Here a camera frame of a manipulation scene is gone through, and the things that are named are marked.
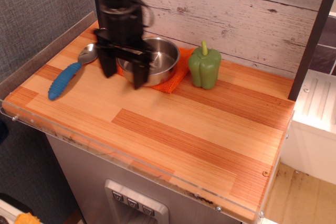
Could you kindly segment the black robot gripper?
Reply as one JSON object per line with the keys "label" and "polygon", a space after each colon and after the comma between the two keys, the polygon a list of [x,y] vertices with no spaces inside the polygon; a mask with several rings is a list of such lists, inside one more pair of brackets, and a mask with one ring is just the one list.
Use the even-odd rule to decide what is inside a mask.
{"label": "black robot gripper", "polygon": [[134,60],[132,63],[133,86],[138,89],[148,82],[150,59],[146,56],[134,57],[123,48],[142,39],[144,27],[141,8],[99,8],[97,9],[99,29],[97,37],[98,58],[104,75],[109,78],[117,73],[117,58]]}

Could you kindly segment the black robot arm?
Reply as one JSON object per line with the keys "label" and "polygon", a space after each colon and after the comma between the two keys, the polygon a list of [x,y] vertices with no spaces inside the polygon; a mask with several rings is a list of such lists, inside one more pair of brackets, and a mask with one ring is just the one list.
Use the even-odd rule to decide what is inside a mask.
{"label": "black robot arm", "polygon": [[99,28],[94,31],[96,50],[106,77],[117,73],[117,60],[132,66],[133,86],[143,86],[149,76],[154,49],[143,40],[142,0],[95,0]]}

